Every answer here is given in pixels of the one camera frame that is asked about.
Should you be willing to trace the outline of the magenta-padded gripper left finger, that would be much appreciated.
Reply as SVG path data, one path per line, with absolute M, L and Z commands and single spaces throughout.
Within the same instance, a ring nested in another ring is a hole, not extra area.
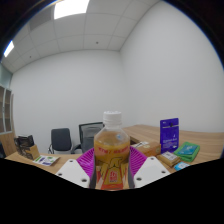
M 89 149 L 78 159 L 68 159 L 56 175 L 83 188 L 94 189 L 96 187 L 94 149 Z

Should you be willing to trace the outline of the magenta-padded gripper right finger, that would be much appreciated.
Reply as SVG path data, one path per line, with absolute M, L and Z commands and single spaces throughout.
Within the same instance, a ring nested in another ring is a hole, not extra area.
M 170 172 L 155 157 L 147 157 L 134 147 L 130 147 L 128 164 L 128 184 L 130 189 L 140 188 L 166 177 Z

